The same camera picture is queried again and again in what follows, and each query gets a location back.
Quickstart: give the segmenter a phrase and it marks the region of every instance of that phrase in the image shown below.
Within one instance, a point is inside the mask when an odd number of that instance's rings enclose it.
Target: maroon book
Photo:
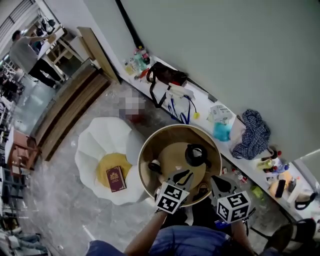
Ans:
[[[106,176],[108,177],[111,192],[117,192],[127,188],[120,166],[107,170]]]

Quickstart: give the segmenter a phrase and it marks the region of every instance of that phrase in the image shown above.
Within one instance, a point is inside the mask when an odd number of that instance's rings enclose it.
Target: plaid cloth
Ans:
[[[242,143],[237,144],[231,154],[237,159],[252,160],[267,149],[270,130],[258,111],[248,109],[242,118],[246,127]]]

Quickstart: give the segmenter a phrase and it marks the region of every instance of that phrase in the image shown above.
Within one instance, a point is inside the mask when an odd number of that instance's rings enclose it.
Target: yellow cushion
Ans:
[[[127,161],[125,154],[120,153],[111,153],[106,154],[99,162],[96,171],[96,177],[98,181],[107,188],[110,188],[109,181],[107,178],[107,170],[120,166],[122,170],[123,179],[126,179],[126,176],[132,167],[132,165]]]

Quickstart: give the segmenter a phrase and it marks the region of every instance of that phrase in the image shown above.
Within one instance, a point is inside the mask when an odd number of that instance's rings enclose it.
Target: wall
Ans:
[[[122,62],[134,55],[135,44],[115,0],[84,0],[101,32]]]
[[[7,53],[10,51],[11,45],[12,45],[12,34],[16,30],[25,30],[27,26],[30,25],[30,23],[36,19],[38,16],[39,8],[36,4],[33,4],[30,8],[28,8],[12,27],[8,30],[6,35],[3,38],[0,38],[0,60],[7,55]]]
[[[81,35],[77,27],[92,28],[95,36],[118,73],[125,75],[121,62],[116,57],[107,38],[97,25],[83,0],[45,0],[59,22],[75,35]]]
[[[13,12],[13,10],[22,2],[23,0],[2,0],[0,1],[0,26],[6,18]]]
[[[189,73],[234,113],[259,111],[288,160],[319,148],[317,0],[122,3],[152,53]]]
[[[42,13],[49,19],[54,20],[56,23],[58,22],[55,16],[52,14],[51,10],[47,7],[43,0],[35,0],[36,4],[39,6]]]

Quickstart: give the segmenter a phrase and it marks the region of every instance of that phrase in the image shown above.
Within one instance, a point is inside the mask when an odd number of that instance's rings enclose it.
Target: white chair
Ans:
[[[138,156],[144,139],[137,131],[118,117],[97,117],[84,130],[78,139],[75,163],[82,183],[97,197],[111,200],[115,205],[135,203],[148,197],[141,182],[138,170]],[[126,178],[126,189],[111,192],[110,188],[98,182],[96,168],[107,154],[126,155],[132,164]]]

